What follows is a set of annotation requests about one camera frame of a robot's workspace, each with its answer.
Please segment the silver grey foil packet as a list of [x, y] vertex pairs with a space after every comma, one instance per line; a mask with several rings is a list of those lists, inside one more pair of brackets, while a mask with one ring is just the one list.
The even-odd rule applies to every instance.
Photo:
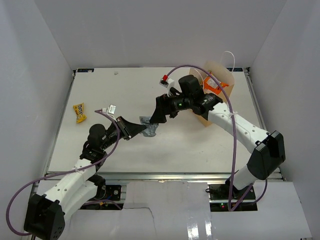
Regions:
[[150, 116], [140, 116], [139, 120], [140, 120], [140, 124], [145, 126], [145, 129], [140, 133], [142, 134], [144, 137], [155, 137], [157, 128], [159, 126], [158, 123], [150, 123]]

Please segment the yellow M&M's packet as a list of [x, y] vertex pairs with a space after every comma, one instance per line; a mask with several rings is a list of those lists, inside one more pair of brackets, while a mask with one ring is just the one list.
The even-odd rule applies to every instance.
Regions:
[[76, 123], [82, 123], [83, 121], [85, 121], [87, 119], [87, 116], [84, 113], [84, 103], [80, 103], [80, 104], [76, 104], [73, 105], [73, 110], [75, 111], [76, 114]]

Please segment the orange white snack bag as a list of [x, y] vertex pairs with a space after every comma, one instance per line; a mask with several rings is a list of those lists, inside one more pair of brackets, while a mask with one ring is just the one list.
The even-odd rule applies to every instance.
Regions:
[[210, 71], [209, 75], [207, 75], [203, 80], [203, 91], [206, 94], [213, 93], [215, 95], [219, 95], [222, 90], [211, 76], [213, 76], [213, 73]]

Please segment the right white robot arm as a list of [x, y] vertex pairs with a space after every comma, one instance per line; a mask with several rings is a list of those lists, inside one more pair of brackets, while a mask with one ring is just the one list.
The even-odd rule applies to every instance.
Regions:
[[238, 199], [245, 187], [256, 180], [266, 180], [285, 161], [284, 137], [280, 132], [275, 130], [269, 133], [236, 114], [217, 95], [204, 93], [193, 75], [178, 80], [180, 90], [175, 89], [175, 81], [167, 75], [159, 83], [167, 89], [167, 93], [155, 99], [150, 123], [164, 124], [167, 117], [175, 118], [178, 112], [191, 110], [229, 134], [236, 134], [236, 139], [251, 154], [246, 166], [238, 170], [225, 187], [229, 198]]

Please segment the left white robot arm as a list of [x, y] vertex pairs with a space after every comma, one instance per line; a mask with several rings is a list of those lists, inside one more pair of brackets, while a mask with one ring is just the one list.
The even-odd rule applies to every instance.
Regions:
[[105, 180], [97, 175], [107, 157], [105, 150], [120, 139], [130, 140], [146, 128], [121, 116], [109, 128], [99, 123], [91, 126], [72, 172], [44, 194], [35, 194], [29, 200], [23, 229], [42, 240], [59, 239], [73, 213], [88, 200], [105, 196]]

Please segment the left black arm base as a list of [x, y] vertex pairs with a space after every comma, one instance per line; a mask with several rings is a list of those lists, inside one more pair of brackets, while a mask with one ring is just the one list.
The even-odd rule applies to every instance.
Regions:
[[105, 185], [101, 188], [101, 199], [108, 199], [112, 201], [119, 201], [121, 199], [122, 186], [121, 185]]

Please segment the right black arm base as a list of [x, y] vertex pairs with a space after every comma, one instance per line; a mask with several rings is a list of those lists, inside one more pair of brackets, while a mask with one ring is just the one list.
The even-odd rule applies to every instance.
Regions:
[[[238, 200], [246, 192], [249, 187], [245, 187], [242, 190], [235, 190], [233, 188], [231, 199]], [[228, 200], [229, 198], [229, 186], [227, 184], [209, 184], [205, 190], [209, 194], [210, 200]], [[256, 195], [253, 188], [245, 195], [244, 200], [255, 200]]]

